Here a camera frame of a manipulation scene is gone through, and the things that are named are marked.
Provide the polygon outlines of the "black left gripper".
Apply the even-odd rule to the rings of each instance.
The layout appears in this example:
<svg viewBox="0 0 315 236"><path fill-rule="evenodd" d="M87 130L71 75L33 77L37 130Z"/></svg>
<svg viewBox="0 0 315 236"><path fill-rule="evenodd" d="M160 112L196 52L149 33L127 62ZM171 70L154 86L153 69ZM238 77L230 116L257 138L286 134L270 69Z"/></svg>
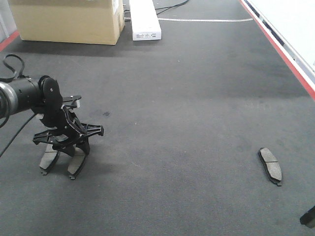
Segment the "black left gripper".
<svg viewBox="0 0 315 236"><path fill-rule="evenodd" d="M57 80L42 76L38 85L41 101L32 110L37 115L43 115L40 121L47 130L35 134L33 142L36 145L52 144L53 150L71 157L88 155L90 153L89 137L103 136L103 126L82 123L74 112L75 108L69 108L63 104Z"/></svg>

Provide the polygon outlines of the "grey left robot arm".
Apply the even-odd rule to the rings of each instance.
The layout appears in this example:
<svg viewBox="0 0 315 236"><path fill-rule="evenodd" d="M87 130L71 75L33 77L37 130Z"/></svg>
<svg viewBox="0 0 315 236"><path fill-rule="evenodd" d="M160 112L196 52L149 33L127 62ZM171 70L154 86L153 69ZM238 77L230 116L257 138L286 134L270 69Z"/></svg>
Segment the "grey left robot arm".
<svg viewBox="0 0 315 236"><path fill-rule="evenodd" d="M25 110L32 110L40 116L47 128L33 137L38 145L52 145L53 150L70 156L75 148L89 154L89 137L104 134L102 125L82 123L74 109L79 107L81 96L63 97L56 79L47 75L38 78L18 78L9 83L0 84L0 116L8 118Z"/></svg>

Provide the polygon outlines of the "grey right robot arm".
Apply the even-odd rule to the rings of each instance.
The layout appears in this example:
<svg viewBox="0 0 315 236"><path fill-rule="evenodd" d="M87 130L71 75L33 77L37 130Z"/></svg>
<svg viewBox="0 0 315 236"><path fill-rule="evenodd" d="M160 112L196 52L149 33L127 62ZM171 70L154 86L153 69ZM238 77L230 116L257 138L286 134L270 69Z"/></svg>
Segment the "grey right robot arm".
<svg viewBox="0 0 315 236"><path fill-rule="evenodd" d="M315 227L315 206L300 217L300 223L308 228Z"/></svg>

